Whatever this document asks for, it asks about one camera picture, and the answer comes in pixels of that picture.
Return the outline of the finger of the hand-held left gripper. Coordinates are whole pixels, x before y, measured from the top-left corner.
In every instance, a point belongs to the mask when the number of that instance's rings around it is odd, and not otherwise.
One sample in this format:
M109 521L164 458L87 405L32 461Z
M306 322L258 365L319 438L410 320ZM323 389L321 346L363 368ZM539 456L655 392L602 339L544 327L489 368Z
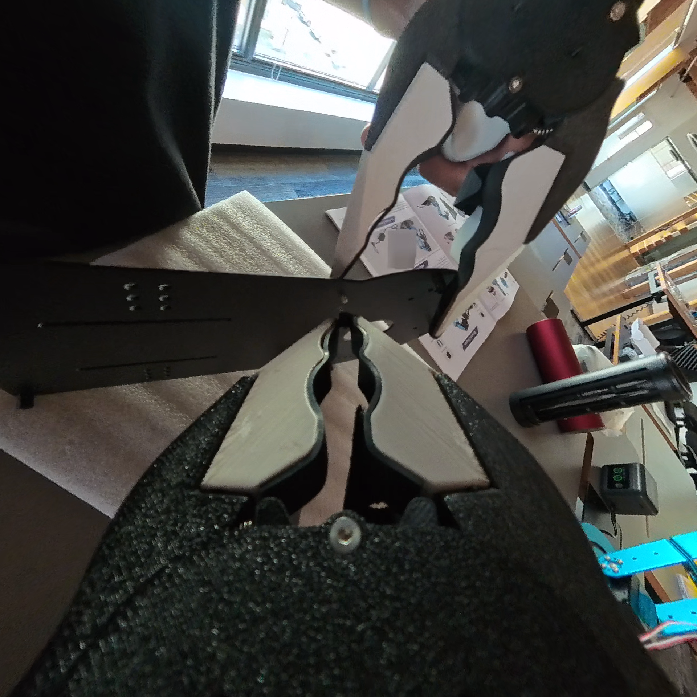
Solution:
M457 276L431 321L432 337L440 337L456 310L518 257L563 162L557 151L528 151L467 175L455 199L465 222L449 248Z
M332 278L347 274L366 248L371 230L394 205L407 172L442 144L453 120L448 79L424 63L361 154L335 246Z

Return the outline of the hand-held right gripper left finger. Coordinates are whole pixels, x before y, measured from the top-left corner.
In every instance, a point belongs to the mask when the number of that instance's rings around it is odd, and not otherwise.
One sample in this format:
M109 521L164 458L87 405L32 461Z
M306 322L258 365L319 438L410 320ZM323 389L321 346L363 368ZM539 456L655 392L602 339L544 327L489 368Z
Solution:
M203 490L281 500L294 515L323 488L326 430L319 400L330 388L335 321L311 330L257 373L201 482Z

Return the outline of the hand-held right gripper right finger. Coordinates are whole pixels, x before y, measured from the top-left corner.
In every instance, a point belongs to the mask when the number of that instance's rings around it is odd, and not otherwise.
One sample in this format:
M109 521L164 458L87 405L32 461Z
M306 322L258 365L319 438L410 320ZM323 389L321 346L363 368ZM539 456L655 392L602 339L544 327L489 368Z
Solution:
M351 344L367 405L355 415L345 509L400 518L415 498L489 489L440 376L364 318L353 319Z

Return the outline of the black metal chassis plate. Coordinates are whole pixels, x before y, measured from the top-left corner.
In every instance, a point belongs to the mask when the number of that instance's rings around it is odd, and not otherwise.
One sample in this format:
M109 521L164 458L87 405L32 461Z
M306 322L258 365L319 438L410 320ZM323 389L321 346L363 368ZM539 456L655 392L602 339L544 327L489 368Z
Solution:
M1 266L1 389L39 395L258 369L343 314L435 330L458 272L290 277L59 261Z

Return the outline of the person's left hand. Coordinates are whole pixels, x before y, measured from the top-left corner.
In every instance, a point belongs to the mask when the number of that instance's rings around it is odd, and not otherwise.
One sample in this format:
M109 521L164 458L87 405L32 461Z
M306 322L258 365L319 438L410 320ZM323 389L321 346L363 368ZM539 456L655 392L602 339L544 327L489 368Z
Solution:
M437 153L419 163L419 174L449 196L456 197L468 174L477 166L480 156L465 161L450 161Z

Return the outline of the printed instruction leaflet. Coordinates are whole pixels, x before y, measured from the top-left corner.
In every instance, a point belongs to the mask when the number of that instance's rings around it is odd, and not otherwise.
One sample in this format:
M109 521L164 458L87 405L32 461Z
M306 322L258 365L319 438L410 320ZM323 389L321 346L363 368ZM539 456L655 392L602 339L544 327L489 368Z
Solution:
M396 263L394 251L397 243L414 239L414 269L456 269L450 248L464 220L454 199L438 187L410 187L378 223L360 260L373 277L405 270ZM512 307L519 287L510 271L504 269L478 295L460 302L439 338L427 334L419 337L440 371L453 380L460 377Z

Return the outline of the wooden office shelving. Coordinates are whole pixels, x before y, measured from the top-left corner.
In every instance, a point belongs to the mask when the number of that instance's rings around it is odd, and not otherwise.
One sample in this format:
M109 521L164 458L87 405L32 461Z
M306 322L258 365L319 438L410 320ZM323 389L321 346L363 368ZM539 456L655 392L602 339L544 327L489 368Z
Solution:
M623 223L605 194L582 184L568 207L580 209L570 218L567 235L571 238L578 233L582 239L576 247L580 260L564 294L579 323L611 313L609 318L581 328L590 341L602 346L607 330L614 326L615 309L646 294L630 290L625 282L625 277L637 270L640 263L626 246Z

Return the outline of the red metal cylinder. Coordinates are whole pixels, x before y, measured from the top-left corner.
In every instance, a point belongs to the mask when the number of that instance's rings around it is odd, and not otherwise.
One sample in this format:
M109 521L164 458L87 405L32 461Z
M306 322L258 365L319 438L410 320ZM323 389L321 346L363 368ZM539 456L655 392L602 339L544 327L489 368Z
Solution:
M568 379L582 373L579 359L561 319L540 320L530 325L526 334L543 383ZM603 420L598 414L557 420L556 424L563 433L593 432L604 429Z

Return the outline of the white foam sheet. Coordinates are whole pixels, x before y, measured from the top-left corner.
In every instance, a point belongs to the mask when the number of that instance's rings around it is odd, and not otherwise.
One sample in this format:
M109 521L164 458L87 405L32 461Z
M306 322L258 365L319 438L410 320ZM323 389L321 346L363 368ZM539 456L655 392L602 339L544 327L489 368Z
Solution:
M95 264L324 277L345 195L266 203L241 192ZM113 518L160 453L247 370L44 395L22 410L1 392L1 451Z

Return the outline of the white crumpled tissue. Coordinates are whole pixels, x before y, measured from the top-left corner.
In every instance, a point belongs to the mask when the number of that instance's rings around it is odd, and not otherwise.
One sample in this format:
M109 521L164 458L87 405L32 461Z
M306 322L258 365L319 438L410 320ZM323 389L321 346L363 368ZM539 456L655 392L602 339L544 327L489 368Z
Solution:
M573 344L572 349L583 373L596 372L613 367L613 363L596 347L588 344ZM635 413L636 407L617 408L600 413L604 432L608 436L619 436L624 432L627 422Z

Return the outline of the dark teal object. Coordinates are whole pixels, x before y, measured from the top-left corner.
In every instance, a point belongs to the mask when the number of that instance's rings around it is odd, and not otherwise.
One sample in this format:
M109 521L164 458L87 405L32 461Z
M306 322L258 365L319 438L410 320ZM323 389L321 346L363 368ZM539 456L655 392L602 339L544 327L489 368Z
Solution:
M514 392L509 406L514 419L529 428L692 396L683 371L671 356L659 353Z

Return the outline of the black device green display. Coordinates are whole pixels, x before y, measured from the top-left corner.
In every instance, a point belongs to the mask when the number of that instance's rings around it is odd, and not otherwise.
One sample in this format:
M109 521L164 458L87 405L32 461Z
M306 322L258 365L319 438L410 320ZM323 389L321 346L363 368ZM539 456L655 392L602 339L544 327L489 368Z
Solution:
M591 501L609 514L656 517L659 514L658 485L639 462L592 467Z

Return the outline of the blue round metal part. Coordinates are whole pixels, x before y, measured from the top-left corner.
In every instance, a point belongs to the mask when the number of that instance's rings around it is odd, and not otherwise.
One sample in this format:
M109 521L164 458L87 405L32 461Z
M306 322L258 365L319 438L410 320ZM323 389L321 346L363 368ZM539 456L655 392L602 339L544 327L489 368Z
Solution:
M645 627L640 641L668 648L696 640L696 598L655 603L643 589L639 576L681 566L696 581L696 532L616 549L597 527L581 525L614 597L632 609Z

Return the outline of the window with grey frame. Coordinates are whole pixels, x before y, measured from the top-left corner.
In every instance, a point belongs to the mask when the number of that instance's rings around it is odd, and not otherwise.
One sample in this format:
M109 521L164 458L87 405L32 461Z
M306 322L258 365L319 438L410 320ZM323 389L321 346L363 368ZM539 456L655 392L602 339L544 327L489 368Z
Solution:
M327 90L376 94L394 41L327 1L241 1L231 67Z

